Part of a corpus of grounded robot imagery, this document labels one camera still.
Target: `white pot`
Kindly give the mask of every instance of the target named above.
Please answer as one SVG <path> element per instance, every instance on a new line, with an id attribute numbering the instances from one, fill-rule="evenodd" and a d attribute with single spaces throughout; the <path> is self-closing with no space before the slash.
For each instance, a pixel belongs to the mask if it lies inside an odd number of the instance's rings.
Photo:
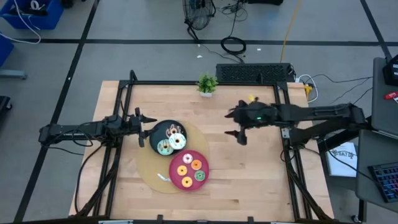
<path id="1" fill-rule="evenodd" d="M 202 93 L 200 92 L 200 95 L 203 97 L 211 97 L 213 93 Z"/>

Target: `black floor line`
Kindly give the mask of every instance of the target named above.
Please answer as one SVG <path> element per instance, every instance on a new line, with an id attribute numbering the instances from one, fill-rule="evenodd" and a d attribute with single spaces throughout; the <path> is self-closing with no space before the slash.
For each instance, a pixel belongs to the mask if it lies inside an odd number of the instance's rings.
<path id="1" fill-rule="evenodd" d="M 221 40 L 201 40 L 202 44 L 220 44 Z M 248 45 L 283 45 L 283 40 L 245 40 Z M 42 39 L 43 44 L 79 44 L 80 39 Z M 227 44 L 240 44 L 226 41 Z M 159 40 L 127 40 L 127 39 L 86 39 L 85 44 L 196 44 L 190 39 L 159 39 Z M 398 46 L 398 42 L 385 42 L 388 46 Z M 316 40 L 288 40 L 286 45 L 297 46 L 343 46 L 343 47 L 372 47 L 380 46 L 378 41 L 316 41 Z"/>
<path id="2" fill-rule="evenodd" d="M 65 79 L 65 83 L 63 84 L 63 88 L 58 99 L 57 105 L 55 107 L 55 111 L 51 118 L 51 123 L 57 123 L 60 117 L 60 113 L 62 110 L 62 106 L 65 102 L 65 98 L 67 97 L 67 93 L 69 90 L 70 83 L 72 82 L 73 75 L 76 70 L 76 66 L 79 62 L 81 51 L 83 50 L 83 46 L 85 44 L 85 40 L 87 39 L 88 31 L 90 30 L 91 23 L 93 22 L 95 12 L 97 10 L 97 6 L 100 0 L 95 0 L 93 3 L 93 7 L 91 8 L 90 15 L 88 16 L 85 29 L 81 35 L 81 39 L 79 41 L 79 45 L 76 49 L 75 56 L 73 57 L 72 64 L 70 65 L 68 75 Z M 35 166 L 33 168 L 32 174 L 29 177 L 29 181 L 27 183 L 27 187 L 25 189 L 24 195 L 22 196 L 21 203 L 19 204 L 17 213 L 14 218 L 14 222 L 22 222 L 25 216 L 25 212 L 29 205 L 30 198 L 32 197 L 37 179 L 39 178 L 40 171 L 42 169 L 44 159 L 47 155 L 47 149 L 41 147 L 39 155 L 37 156 L 37 160 Z"/>
<path id="3" fill-rule="evenodd" d="M 378 26 L 377 26 L 377 24 L 376 24 L 376 21 L 375 21 L 374 18 L 373 18 L 372 12 L 371 12 L 371 10 L 370 10 L 368 4 L 366 3 L 365 0 L 361 0 L 361 4 L 362 4 L 363 9 L 365 10 L 366 16 L 367 16 L 368 19 L 369 19 L 369 22 L 371 23 L 371 26 L 372 26 L 372 28 L 373 28 L 374 34 L 376 35 L 377 40 L 378 40 L 379 43 L 380 43 L 380 46 L 381 46 L 381 49 L 382 49 L 383 52 L 384 52 L 384 55 L 385 55 L 388 59 L 391 59 L 390 51 L 388 50 L 388 47 L 387 47 L 387 45 L 386 45 L 386 43 L 385 43 L 385 41 L 384 41 L 384 39 L 383 39 L 383 36 L 381 35 L 381 32 L 380 32 L 380 30 L 379 30 L 379 28 L 378 28 Z"/>

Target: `pink plate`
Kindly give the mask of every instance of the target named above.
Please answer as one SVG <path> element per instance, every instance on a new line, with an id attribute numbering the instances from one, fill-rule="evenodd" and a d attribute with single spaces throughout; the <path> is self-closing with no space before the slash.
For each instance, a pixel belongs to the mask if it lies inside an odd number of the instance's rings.
<path id="1" fill-rule="evenodd" d="M 191 154 L 193 157 L 193 160 L 198 159 L 201 162 L 201 168 L 199 170 L 202 170 L 205 173 L 205 179 L 203 181 L 197 181 L 195 179 L 195 172 L 197 170 L 192 169 L 192 162 L 189 164 L 184 163 L 183 157 L 185 154 Z M 187 174 L 180 176 L 177 173 L 177 169 L 180 165 L 184 165 L 187 167 Z M 207 181 L 207 178 L 209 178 L 209 163 L 207 162 L 206 158 L 200 154 L 199 152 L 193 151 L 193 150 L 184 150 L 179 152 L 177 155 L 174 156 L 173 160 L 170 163 L 169 167 L 169 175 L 170 179 L 172 180 L 173 184 L 178 187 L 181 190 L 186 190 L 186 191 L 191 191 L 191 190 L 198 190 L 205 184 Z M 184 177 L 191 177 L 192 179 L 192 185 L 190 187 L 184 187 L 182 185 L 182 179 Z"/>

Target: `yellow cable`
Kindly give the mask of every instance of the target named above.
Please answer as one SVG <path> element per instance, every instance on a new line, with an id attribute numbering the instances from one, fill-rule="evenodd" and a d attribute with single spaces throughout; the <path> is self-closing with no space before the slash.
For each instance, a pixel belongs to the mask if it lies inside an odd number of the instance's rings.
<path id="1" fill-rule="evenodd" d="M 294 20 L 296 20 L 297 11 L 299 10 L 300 6 L 301 6 L 301 0 L 298 0 L 296 9 L 294 9 L 294 13 L 293 13 L 292 20 L 290 21 L 289 28 L 287 29 L 287 32 L 286 32 L 286 36 L 285 36 L 285 40 L 284 40 L 284 45 L 283 45 L 283 47 L 282 47 L 282 53 L 281 53 L 281 55 L 280 55 L 280 61 L 279 61 L 279 63 L 282 63 L 282 61 L 284 60 L 284 56 L 285 56 L 285 46 L 286 46 L 287 36 L 289 36 L 289 32 L 290 32 L 290 30 L 291 30 L 291 28 L 292 28 L 292 26 L 293 26 L 293 22 L 294 22 Z"/>

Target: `blue bin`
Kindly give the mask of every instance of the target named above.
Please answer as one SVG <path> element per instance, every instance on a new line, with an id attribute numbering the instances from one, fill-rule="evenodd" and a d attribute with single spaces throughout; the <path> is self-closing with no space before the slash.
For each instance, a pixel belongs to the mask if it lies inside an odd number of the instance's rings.
<path id="1" fill-rule="evenodd" d="M 30 6 L 30 0 L 16 0 L 19 9 L 23 9 L 26 5 Z M 47 16 L 30 16 L 21 14 L 23 20 L 32 28 L 36 26 L 39 29 L 54 29 L 61 18 L 63 7 L 60 0 L 37 0 L 39 4 L 44 3 L 47 6 Z M 21 21 L 18 15 L 11 15 L 9 11 L 13 8 L 14 0 L 8 0 L 0 11 L 0 17 L 10 23 L 15 29 L 28 29 Z"/>
<path id="2" fill-rule="evenodd" d="M 0 67 L 6 61 L 13 48 L 14 45 L 8 39 L 0 35 Z"/>

